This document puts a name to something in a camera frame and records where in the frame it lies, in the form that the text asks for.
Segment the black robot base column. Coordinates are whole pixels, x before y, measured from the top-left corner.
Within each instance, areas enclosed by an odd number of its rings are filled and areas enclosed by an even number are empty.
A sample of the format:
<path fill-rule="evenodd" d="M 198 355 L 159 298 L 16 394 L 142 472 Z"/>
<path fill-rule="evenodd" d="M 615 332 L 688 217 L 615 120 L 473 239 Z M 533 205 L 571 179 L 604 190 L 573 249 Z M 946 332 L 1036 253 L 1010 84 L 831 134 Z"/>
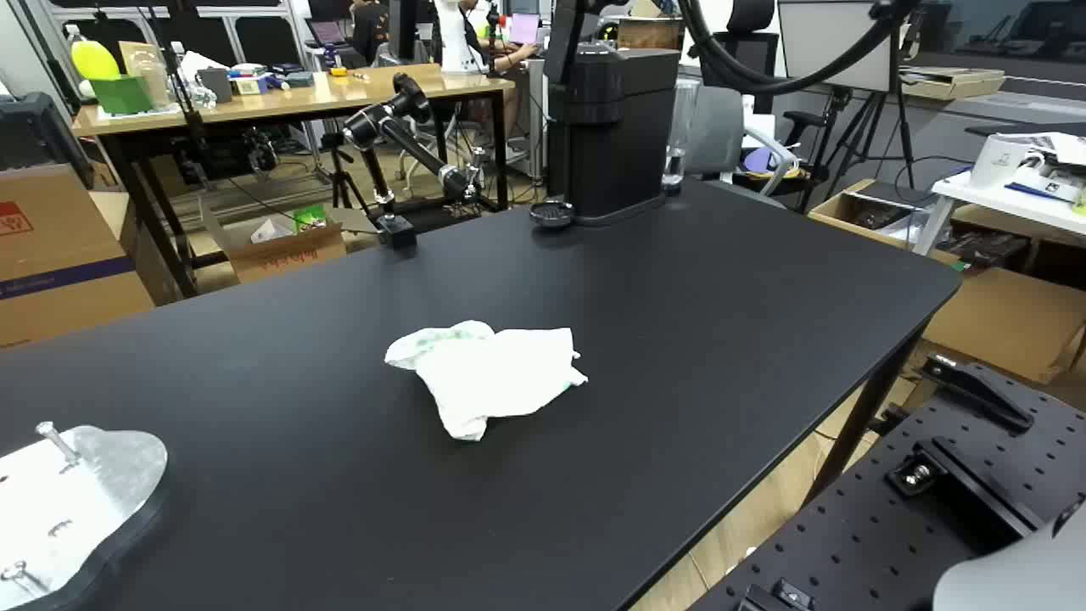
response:
<path fill-rule="evenodd" d="M 585 20 L 616 0 L 555 0 L 547 79 L 554 146 L 547 200 L 599 220 L 663 192 L 677 54 L 585 38 Z"/>

